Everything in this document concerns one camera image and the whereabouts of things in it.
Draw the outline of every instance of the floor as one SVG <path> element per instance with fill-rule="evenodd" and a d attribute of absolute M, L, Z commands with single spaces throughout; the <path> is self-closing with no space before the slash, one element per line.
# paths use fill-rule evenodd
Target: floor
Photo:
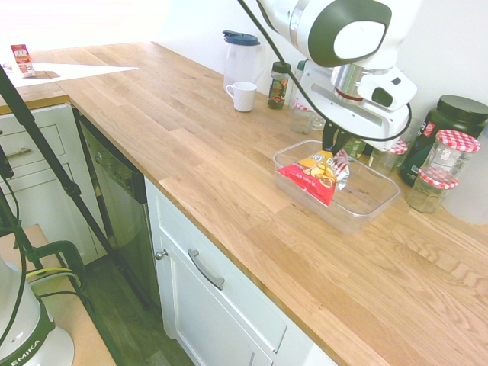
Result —
<path fill-rule="evenodd" d="M 87 265 L 86 271 L 85 295 L 93 303 L 94 322 L 117 366 L 194 366 L 165 334 L 161 315 L 143 310 L 107 256 Z"/>

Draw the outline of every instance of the kitchen cabinet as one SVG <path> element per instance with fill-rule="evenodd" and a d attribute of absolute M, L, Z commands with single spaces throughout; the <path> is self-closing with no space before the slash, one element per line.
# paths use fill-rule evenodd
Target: kitchen cabinet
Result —
<path fill-rule="evenodd" d="M 146 179 L 165 331 L 198 366 L 336 365 Z"/>
<path fill-rule="evenodd" d="M 101 225 L 100 211 L 71 106 L 61 104 L 31 112 L 63 168 L 81 188 L 88 209 Z M 13 114 L 0 116 L 0 130 L 0 145 L 15 173 L 9 183 L 18 199 L 22 225 L 27 227 L 38 223 L 50 242 L 73 242 L 85 264 L 105 254 L 34 141 Z M 0 187 L 14 210 L 14 201 L 7 186 L 2 182 Z"/>

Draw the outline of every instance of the stainless steel dishwasher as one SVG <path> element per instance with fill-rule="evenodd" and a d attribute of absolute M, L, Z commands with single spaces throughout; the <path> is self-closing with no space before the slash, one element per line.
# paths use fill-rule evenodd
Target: stainless steel dishwasher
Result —
<path fill-rule="evenodd" d="M 79 122 L 109 242 L 144 300 L 160 309 L 144 175 L 85 116 Z"/>

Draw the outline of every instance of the white wall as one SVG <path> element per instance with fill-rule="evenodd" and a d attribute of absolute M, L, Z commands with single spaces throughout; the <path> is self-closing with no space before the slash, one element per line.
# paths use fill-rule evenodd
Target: white wall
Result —
<path fill-rule="evenodd" d="M 264 23 L 255 0 L 246 1 Z M 412 101 L 414 118 L 423 120 L 444 94 L 488 104 L 487 19 L 488 6 L 483 0 L 424 0 L 398 61 L 398 66 L 419 87 Z M 223 73 L 225 29 L 251 33 L 265 42 L 237 0 L 174 0 L 155 41 Z M 303 59 L 280 36 L 272 37 L 293 67 Z M 263 94 L 268 93 L 269 72 L 275 60 L 268 48 L 268 67 L 258 81 Z"/>
<path fill-rule="evenodd" d="M 171 0 L 0 0 L 0 61 L 29 50 L 151 40 Z"/>

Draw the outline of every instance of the black cable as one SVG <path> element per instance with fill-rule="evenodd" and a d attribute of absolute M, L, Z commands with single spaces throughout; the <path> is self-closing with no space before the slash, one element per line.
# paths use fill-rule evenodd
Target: black cable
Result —
<path fill-rule="evenodd" d="M 17 299 L 15 300 L 14 310 L 12 311 L 12 315 L 10 316 L 10 320 L 8 321 L 7 327 L 5 328 L 5 331 L 3 332 L 2 337 L 0 338 L 0 347 L 2 346 L 3 342 L 7 338 L 7 334 L 8 332 L 10 332 L 10 329 L 14 324 L 15 317 L 17 316 L 18 308 L 21 305 L 22 294 L 24 293 L 25 278 L 27 276 L 27 263 L 25 260 L 24 247 L 18 246 L 18 250 L 21 252 L 21 284 L 19 285 L 18 288 L 18 294 L 17 294 Z"/>
<path fill-rule="evenodd" d="M 244 0 L 237 0 L 240 5 L 242 6 L 242 8 L 244 9 L 244 11 L 246 12 L 246 14 L 251 18 L 252 22 L 255 24 L 255 26 L 261 31 L 262 35 L 265 36 L 266 40 L 268 41 L 269 45 L 271 46 L 271 48 L 273 49 L 274 51 L 274 54 L 276 54 L 276 56 L 278 57 L 278 59 L 280 60 L 281 63 L 285 64 L 286 62 L 284 61 L 284 58 L 283 56 L 281 55 L 280 51 L 278 50 L 278 48 L 276 47 L 275 45 L 275 42 L 273 42 L 273 40 L 271 39 L 271 37 L 269 37 L 269 34 L 268 32 L 266 31 L 266 29 L 264 29 L 264 27 L 261 25 L 261 23 L 259 22 L 258 18 L 256 18 L 256 16 L 252 13 L 251 9 L 249 9 L 249 7 L 247 6 L 246 2 L 244 2 Z M 308 96 L 308 94 L 305 92 L 305 90 L 303 90 L 303 87 L 302 85 L 300 84 L 300 82 L 297 80 L 297 78 L 295 77 L 295 75 L 291 72 L 291 70 L 288 70 L 287 71 L 287 74 L 291 77 L 291 79 L 293 80 L 293 82 L 295 83 L 295 85 L 297 86 L 298 90 L 300 90 L 300 92 L 302 93 L 302 95 L 305 97 L 305 99 L 309 102 L 310 106 L 314 109 L 314 111 L 319 115 L 321 116 L 321 118 L 323 118 L 324 120 L 326 121 L 331 121 L 324 113 L 322 113 L 322 111 L 312 102 L 312 100 L 310 99 L 310 97 Z M 355 133 L 351 133 L 343 128 L 341 128 L 341 130 L 344 130 L 346 131 L 347 133 L 349 133 L 351 135 L 351 137 L 355 137 L 357 139 L 361 139 L 361 140 L 370 140 L 370 141 L 377 141 L 377 142 L 385 142 L 385 141 L 390 141 L 390 140 L 395 140 L 396 138 L 402 136 L 410 127 L 410 123 L 412 122 L 412 108 L 410 107 L 410 103 L 407 103 L 406 106 L 408 107 L 409 109 L 409 117 L 408 117 L 408 121 L 406 122 L 406 126 L 405 128 L 403 128 L 403 130 L 401 130 L 399 133 L 397 133 L 395 136 L 392 136 L 392 137 L 388 137 L 388 138 L 383 138 L 383 139 L 379 139 L 379 138 L 375 138 L 375 137 L 367 137 L 367 136 L 361 136 L 361 135 L 357 135 Z"/>
<path fill-rule="evenodd" d="M 63 295 L 63 294 L 68 294 L 68 295 L 75 295 L 77 297 L 80 298 L 80 300 L 82 302 L 86 302 L 90 307 L 91 307 L 91 311 L 94 313 L 95 310 L 94 310 L 94 307 L 93 307 L 93 303 L 90 301 L 90 299 L 88 299 L 85 295 L 83 294 L 78 294 L 74 291 L 57 291 L 57 292 L 50 292 L 48 294 L 42 294 L 42 295 L 39 295 L 40 298 L 43 298 L 43 297 L 49 297 L 49 296 L 54 296 L 54 295 Z"/>
<path fill-rule="evenodd" d="M 15 218 L 18 221 L 18 219 L 20 218 L 20 211 L 19 211 L 19 206 L 18 206 L 17 198 L 15 197 L 14 191 L 12 190 L 12 187 L 8 183 L 8 180 L 4 178 L 3 182 L 7 186 L 8 190 L 10 191 L 10 194 L 11 194 L 12 198 L 14 199 L 14 202 L 15 202 L 15 213 L 16 213 L 16 217 Z"/>

